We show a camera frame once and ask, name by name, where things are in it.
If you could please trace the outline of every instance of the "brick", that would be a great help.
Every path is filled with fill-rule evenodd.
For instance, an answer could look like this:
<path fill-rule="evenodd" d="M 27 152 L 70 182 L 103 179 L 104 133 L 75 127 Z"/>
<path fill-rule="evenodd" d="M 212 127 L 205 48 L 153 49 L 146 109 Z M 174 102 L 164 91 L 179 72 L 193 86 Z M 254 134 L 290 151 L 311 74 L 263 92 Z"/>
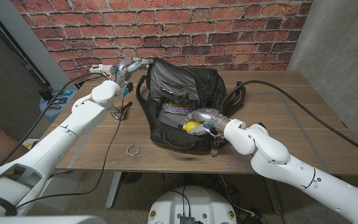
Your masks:
<path fill-rule="evenodd" d="M 189 63 L 188 57 L 165 57 L 164 60 L 166 60 L 169 63 L 172 63 L 174 65 L 187 65 Z"/>
<path fill-rule="evenodd" d="M 230 34 L 210 34 L 208 43 L 210 44 L 223 44 L 223 43 L 235 43 L 239 33 Z"/>
<path fill-rule="evenodd" d="M 288 32 L 285 31 L 266 31 L 266 32 L 257 32 L 256 33 L 256 41 L 280 41 L 285 40 L 287 38 Z"/>
<path fill-rule="evenodd" d="M 290 62 L 292 53 L 284 53 L 278 56 L 278 62 Z"/>
<path fill-rule="evenodd" d="M 118 65 L 117 59 L 115 58 L 104 58 L 102 61 L 105 65 Z"/>
<path fill-rule="evenodd" d="M 245 63 L 247 61 L 247 54 L 239 54 L 234 57 L 234 63 Z"/>
<path fill-rule="evenodd" d="M 188 45 L 189 42 L 190 41 L 188 36 L 161 37 L 161 45 L 167 45 L 167 46 Z"/>
<path fill-rule="evenodd" d="M 63 30 L 58 27 L 54 28 L 36 28 L 32 29 L 36 36 L 40 39 L 64 37 Z"/>
<path fill-rule="evenodd" d="M 73 70 L 70 70 L 70 71 L 66 71 L 66 75 L 69 78 L 75 78 L 75 77 L 78 77 L 80 75 L 84 75 L 86 73 L 87 73 L 87 71 L 86 71 L 85 68 L 78 68 L 78 69 L 73 69 Z M 85 80 L 84 78 L 78 78 L 78 79 L 74 80 L 74 83 L 82 82 L 84 80 Z"/>
<path fill-rule="evenodd" d="M 216 23 L 216 32 L 227 32 L 231 30 L 230 21 L 219 21 Z"/>
<path fill-rule="evenodd" d="M 132 26 L 134 35 L 163 35 L 162 25 Z"/>
<path fill-rule="evenodd" d="M 93 57 L 92 52 L 88 49 L 77 49 L 76 51 L 80 57 Z"/>
<path fill-rule="evenodd" d="M 78 54 L 75 52 L 75 50 L 65 50 L 65 51 L 59 51 L 59 52 L 50 52 L 50 55 L 55 60 L 63 60 L 63 59 L 73 59 L 77 58 Z"/>
<path fill-rule="evenodd" d="M 137 21 L 134 12 L 107 12 L 103 13 L 103 17 L 107 24 L 131 24 Z"/>
<path fill-rule="evenodd" d="M 47 0 L 12 0 L 12 3 L 20 13 L 53 11 Z"/>
<path fill-rule="evenodd" d="M 292 52 L 295 49 L 295 43 L 276 43 L 272 52 Z"/>
<path fill-rule="evenodd" d="M 180 7 L 183 6 L 183 0 L 167 0 L 168 7 Z"/>
<path fill-rule="evenodd" d="M 81 29 L 79 27 L 66 27 L 65 31 L 69 38 L 82 37 Z"/>
<path fill-rule="evenodd" d="M 180 25 L 170 24 L 165 25 L 165 34 L 180 34 Z"/>
<path fill-rule="evenodd" d="M 89 24 L 97 25 L 103 24 L 103 18 L 100 13 L 88 13 L 86 14 L 86 18 L 88 19 Z"/>
<path fill-rule="evenodd" d="M 307 16 L 311 7 L 311 3 L 303 3 L 299 9 L 299 15 Z"/>
<path fill-rule="evenodd" d="M 183 47 L 182 55 L 206 55 L 211 53 L 211 47 Z"/>
<path fill-rule="evenodd" d="M 212 54 L 224 54 L 224 46 L 223 45 L 215 45 L 212 46 Z"/>
<path fill-rule="evenodd" d="M 238 17 L 242 17 L 243 11 L 244 11 L 244 7 L 212 8 L 209 18 L 210 19 L 235 19 Z"/>
<path fill-rule="evenodd" d="M 148 9 L 154 7 L 164 7 L 164 0 L 129 0 L 132 9 Z"/>
<path fill-rule="evenodd" d="M 302 29 L 305 21 L 305 17 L 288 18 L 284 21 L 282 29 Z"/>
<path fill-rule="evenodd" d="M 55 25 L 86 24 L 84 15 L 79 13 L 51 14 L 50 18 L 52 19 L 52 22 Z"/>
<path fill-rule="evenodd" d="M 268 19 L 266 22 L 266 29 L 279 29 L 282 22 L 282 19 Z"/>
<path fill-rule="evenodd" d="M 21 16 L 25 20 L 27 25 L 29 25 L 29 27 L 34 26 L 34 23 L 31 21 L 31 19 L 30 19 L 30 17 L 28 15 L 21 15 Z"/>
<path fill-rule="evenodd" d="M 234 21 L 233 22 L 233 31 L 238 30 L 262 30 L 266 25 L 265 20 L 244 20 L 244 21 Z"/>
<path fill-rule="evenodd" d="M 73 60 L 64 60 L 64 61 L 61 61 L 59 62 L 59 65 L 61 66 L 61 68 L 63 70 L 66 70 L 66 69 L 73 69 L 73 68 L 76 68 L 77 65 L 74 63 Z"/>
<path fill-rule="evenodd" d="M 221 0 L 222 4 L 235 4 L 237 0 Z"/>
<path fill-rule="evenodd" d="M 76 11 L 99 11 L 108 9 L 105 0 L 72 0 L 72 2 Z"/>
<path fill-rule="evenodd" d="M 300 31 L 291 31 L 287 37 L 287 40 L 298 40 L 300 34 Z"/>
<path fill-rule="evenodd" d="M 114 37 L 111 26 L 83 26 L 81 31 L 85 37 Z"/>
<path fill-rule="evenodd" d="M 47 40 L 47 45 L 51 50 L 61 50 L 65 48 L 61 40 Z"/>
<path fill-rule="evenodd" d="M 256 52 L 258 49 L 257 44 L 239 44 L 239 45 L 228 45 L 228 53 L 251 53 Z"/>
<path fill-rule="evenodd" d="M 96 38 L 96 43 L 99 47 L 111 47 L 111 41 L 109 38 Z"/>
<path fill-rule="evenodd" d="M 190 19 L 189 10 L 161 10 L 157 11 L 158 22 L 186 22 Z"/>
<path fill-rule="evenodd" d="M 92 53 L 95 57 L 117 57 L 121 56 L 119 49 L 93 49 Z"/>
<path fill-rule="evenodd" d="M 58 11 L 70 11 L 71 7 L 67 3 L 67 0 L 51 0 L 53 6 Z"/>
<path fill-rule="evenodd" d="M 206 44 L 206 35 L 205 34 L 193 36 L 191 39 L 192 39 L 191 42 L 193 43 L 193 45 Z"/>
<path fill-rule="evenodd" d="M 191 16 L 192 21 L 206 21 L 208 18 L 209 9 L 195 9 Z"/>
<path fill-rule="evenodd" d="M 192 56 L 189 58 L 190 65 L 202 65 L 204 64 L 204 57 L 203 56 Z"/>
<path fill-rule="evenodd" d="M 185 6 L 217 6 L 219 0 L 185 0 Z"/>
<path fill-rule="evenodd" d="M 229 65 L 223 65 L 223 69 L 224 70 L 248 70 L 248 65 L 247 64 L 229 64 Z"/>
<path fill-rule="evenodd" d="M 110 0 L 110 8 L 112 10 L 128 9 L 127 0 Z"/>
<path fill-rule="evenodd" d="M 63 43 L 68 48 L 94 47 L 92 39 L 64 40 Z"/>
<path fill-rule="evenodd" d="M 239 0 L 239 3 L 248 4 L 248 3 L 260 3 L 260 2 L 271 2 L 272 0 Z"/>
<path fill-rule="evenodd" d="M 130 26 L 116 26 L 116 33 L 119 37 L 130 37 L 132 36 Z"/>
<path fill-rule="evenodd" d="M 205 32 L 214 32 L 215 25 L 212 22 L 195 22 L 183 25 L 183 33 L 196 34 Z"/>
<path fill-rule="evenodd" d="M 258 52 L 270 52 L 271 50 L 272 50 L 271 43 L 259 44 Z"/>
<path fill-rule="evenodd" d="M 258 5 L 246 7 L 245 15 L 246 17 L 258 17 L 261 9 L 262 7 Z"/>
<path fill-rule="evenodd" d="M 113 46 L 119 47 L 141 47 L 143 46 L 140 37 L 114 38 L 111 40 Z"/>
<path fill-rule="evenodd" d="M 205 56 L 205 63 L 231 63 L 231 55 L 215 55 L 215 56 Z"/>
<path fill-rule="evenodd" d="M 265 64 L 263 64 L 263 63 L 250 64 L 249 70 L 260 71 L 260 70 L 263 70 L 264 66 L 265 66 Z"/>
<path fill-rule="evenodd" d="M 274 62 L 276 60 L 275 54 L 250 54 L 248 56 L 248 62 Z"/>
<path fill-rule="evenodd" d="M 158 37 L 145 37 L 144 38 L 145 47 L 156 47 L 160 45 Z"/>
<path fill-rule="evenodd" d="M 139 22 L 141 23 L 153 23 L 154 12 L 153 11 L 141 11 L 139 12 Z"/>
<path fill-rule="evenodd" d="M 288 67 L 287 63 L 278 63 L 278 64 L 266 64 L 263 70 L 268 71 L 285 71 Z"/>
<path fill-rule="evenodd" d="M 31 16 L 32 20 L 35 22 L 36 26 L 50 26 L 52 23 L 49 20 L 47 15 L 33 15 Z"/>
<path fill-rule="evenodd" d="M 269 4 L 262 10 L 263 16 L 294 16 L 299 4 Z"/>
<path fill-rule="evenodd" d="M 137 54 L 140 57 L 145 57 L 145 56 L 164 56 L 165 55 L 165 50 L 162 47 L 155 47 L 155 48 L 139 48 L 136 50 Z"/>
<path fill-rule="evenodd" d="M 90 66 L 100 64 L 102 61 L 99 58 L 76 58 L 75 62 L 78 66 Z"/>
<path fill-rule="evenodd" d="M 243 32 L 240 35 L 239 42 L 254 42 L 255 32 Z"/>
<path fill-rule="evenodd" d="M 122 49 L 122 56 L 135 57 L 135 49 Z"/>
<path fill-rule="evenodd" d="M 180 55 L 180 48 L 179 47 L 167 48 L 167 55 Z"/>

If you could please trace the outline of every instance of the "black backpack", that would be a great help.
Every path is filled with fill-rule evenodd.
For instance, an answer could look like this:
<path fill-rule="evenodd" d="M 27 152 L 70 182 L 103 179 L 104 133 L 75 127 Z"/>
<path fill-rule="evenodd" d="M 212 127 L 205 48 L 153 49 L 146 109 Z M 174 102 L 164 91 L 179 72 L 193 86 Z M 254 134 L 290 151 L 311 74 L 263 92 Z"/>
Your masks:
<path fill-rule="evenodd" d="M 144 80 L 150 90 L 147 100 L 140 95 Z M 226 87 L 217 70 L 178 67 L 159 58 L 149 65 L 147 75 L 140 78 L 136 88 L 136 98 L 150 125 L 151 140 L 181 152 L 207 151 L 227 143 L 211 134 L 194 136 L 183 130 L 184 120 L 191 111 L 198 108 L 219 109 L 226 94 Z M 224 115 L 236 112 L 242 106 L 245 95 L 244 87 L 226 103 Z M 172 103 L 189 103 L 192 110 L 173 112 L 167 109 Z"/>

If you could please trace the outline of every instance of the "backpack strap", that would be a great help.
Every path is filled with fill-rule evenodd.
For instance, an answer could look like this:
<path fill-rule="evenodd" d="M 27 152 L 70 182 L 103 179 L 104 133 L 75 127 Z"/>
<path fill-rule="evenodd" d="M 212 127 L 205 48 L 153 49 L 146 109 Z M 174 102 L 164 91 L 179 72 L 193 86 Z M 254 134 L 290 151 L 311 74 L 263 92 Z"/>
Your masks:
<path fill-rule="evenodd" d="M 242 107 L 242 103 L 246 97 L 246 87 L 243 86 L 238 89 L 234 96 L 231 98 L 229 102 L 227 102 L 224 107 L 224 115 L 230 117 L 232 116 L 237 110 Z"/>

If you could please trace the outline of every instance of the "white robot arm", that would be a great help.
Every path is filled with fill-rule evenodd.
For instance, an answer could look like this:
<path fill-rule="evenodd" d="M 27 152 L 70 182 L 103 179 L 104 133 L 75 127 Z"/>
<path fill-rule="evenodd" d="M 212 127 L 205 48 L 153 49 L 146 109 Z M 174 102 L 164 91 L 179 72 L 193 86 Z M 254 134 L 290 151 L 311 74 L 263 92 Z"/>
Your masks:
<path fill-rule="evenodd" d="M 15 207 L 40 195 L 56 165 L 77 140 L 100 124 L 114 108 L 113 101 L 127 86 L 131 73 L 153 62 L 153 59 L 125 58 L 119 65 L 115 82 L 106 80 L 95 87 L 91 94 L 79 99 L 73 105 L 72 114 L 31 151 L 0 167 L 0 217 L 25 215 L 31 209 L 33 203 L 17 210 Z M 25 169 L 17 180 L 4 176 L 16 167 Z"/>
<path fill-rule="evenodd" d="M 279 141 L 269 136 L 261 124 L 246 124 L 219 115 L 214 109 L 198 109 L 188 120 L 202 121 L 223 133 L 236 151 L 255 155 L 251 166 L 256 173 L 290 184 L 313 197 L 352 223 L 358 224 L 358 188 L 293 157 Z"/>

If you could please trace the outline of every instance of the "black cable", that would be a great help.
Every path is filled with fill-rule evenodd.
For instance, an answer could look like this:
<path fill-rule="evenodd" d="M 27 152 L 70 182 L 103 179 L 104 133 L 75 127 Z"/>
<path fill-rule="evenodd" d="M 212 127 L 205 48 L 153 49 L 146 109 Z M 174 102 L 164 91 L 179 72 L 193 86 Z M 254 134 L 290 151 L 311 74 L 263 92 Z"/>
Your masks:
<path fill-rule="evenodd" d="M 75 78 L 70 79 L 68 82 L 66 82 L 61 88 L 60 90 L 56 93 L 55 96 L 53 96 L 53 98 L 48 102 L 47 106 L 45 107 L 45 109 L 41 112 L 41 115 L 37 118 L 37 120 L 35 121 L 35 123 L 32 125 L 32 127 L 28 130 L 28 132 L 24 135 L 24 137 L 16 144 L 16 146 L 9 152 L 9 154 L 0 162 L 0 166 L 4 165 L 5 162 L 16 152 L 16 150 L 19 148 L 19 146 L 21 146 L 23 144 L 23 142 L 29 137 L 30 133 L 34 130 L 34 128 L 36 127 L 36 125 L 38 125 L 38 123 L 40 122 L 40 120 L 42 119 L 42 117 L 44 116 L 44 114 L 47 112 L 47 110 L 49 109 L 49 106 L 52 105 L 52 103 L 56 100 L 56 98 L 58 97 L 58 95 L 60 95 L 62 93 L 62 91 L 64 91 L 64 89 L 70 84 L 72 83 L 74 80 L 76 80 L 77 78 L 82 78 L 88 75 L 103 75 L 102 73 L 99 72 L 91 72 L 91 73 L 87 73 L 84 75 L 80 75 L 77 76 Z"/>
<path fill-rule="evenodd" d="M 182 193 L 180 193 L 180 192 L 177 192 L 176 190 L 170 190 L 170 191 L 182 195 L 182 196 L 187 200 L 187 204 L 189 204 L 189 216 L 190 216 L 190 202 L 189 202 L 189 200 L 187 199 L 186 195 L 184 195 L 184 194 L 182 194 Z M 184 209 L 184 207 L 185 207 L 185 203 L 183 203 L 183 214 L 185 214 L 185 209 Z"/>
<path fill-rule="evenodd" d="M 232 91 L 230 91 L 222 100 L 221 105 L 219 106 L 219 113 L 223 114 L 224 113 L 224 105 L 226 103 L 226 101 L 228 99 L 231 98 L 231 96 L 233 94 L 235 94 L 235 92 L 240 89 L 242 86 L 248 85 L 250 83 L 260 83 L 260 84 L 264 84 L 270 87 L 275 88 L 276 90 L 280 91 L 281 93 L 283 93 L 286 97 L 288 97 L 289 99 L 291 99 L 294 103 L 296 103 L 301 109 L 303 109 L 306 113 L 308 113 L 311 117 L 313 117 L 315 120 L 317 120 L 320 124 L 322 124 L 323 126 L 325 126 L 326 128 L 328 128 L 329 130 L 331 130 L 333 133 L 337 134 L 339 137 L 345 139 L 347 142 L 351 143 L 353 146 L 358 148 L 358 143 L 356 143 L 355 141 L 349 139 L 348 137 L 346 137 L 344 134 L 340 133 L 339 131 L 337 131 L 336 129 L 334 129 L 333 127 L 331 127 L 329 124 L 325 123 L 324 121 L 322 121 L 320 118 L 318 118 L 316 115 L 314 115 L 310 110 L 308 110 L 305 106 L 303 106 L 301 103 L 299 103 L 298 100 L 296 100 L 294 97 L 292 97 L 291 95 L 289 95 L 286 91 L 282 90 L 280 87 L 275 86 L 271 83 L 265 82 L 265 81 L 260 81 L 260 80 L 251 80 L 251 81 L 246 81 L 244 83 L 241 83 L 241 85 L 235 87 Z"/>
<path fill-rule="evenodd" d="M 122 106 L 124 106 L 124 98 L 125 96 L 122 97 Z M 118 132 L 118 129 L 119 129 L 119 125 L 121 124 L 121 120 L 118 121 L 118 126 L 117 126 L 117 129 L 116 129 L 116 132 L 114 133 L 114 136 L 112 137 L 111 141 L 110 141 L 110 144 L 107 148 L 107 151 L 106 151 L 106 155 L 104 156 L 104 162 L 103 162 L 103 167 L 102 167 L 102 172 L 100 173 L 100 176 L 99 176 L 99 179 L 98 179 L 98 182 L 96 183 L 96 185 L 92 188 L 92 190 L 88 191 L 88 192 L 82 192 L 82 193 L 71 193 L 71 194 L 55 194 L 55 195 L 48 195 L 48 196 L 44 196 L 44 197 L 39 197 L 39 198 L 35 198 L 35 199 L 32 199 L 32 200 L 29 200 L 28 202 L 24 202 L 20 205 L 18 205 L 16 207 L 16 209 L 24 206 L 24 205 L 27 205 L 28 203 L 31 203 L 31 202 L 34 202 L 34 201 L 38 201 L 38 200 L 41 200 L 41 199 L 45 199 L 45 198 L 51 198 L 51 197 L 59 197 L 59 196 L 74 196 L 74 195 L 84 195 L 84 194 L 89 194 L 91 193 L 92 191 L 94 191 L 97 186 L 99 185 L 100 183 L 100 180 L 102 179 L 102 175 L 103 175 L 103 172 L 104 172 L 104 166 L 106 165 L 106 159 L 107 159 L 107 154 L 109 153 L 109 150 L 110 150 L 110 147 L 111 147 L 111 143 L 112 141 L 114 140 L 114 138 L 116 137 L 117 135 L 117 132 Z"/>

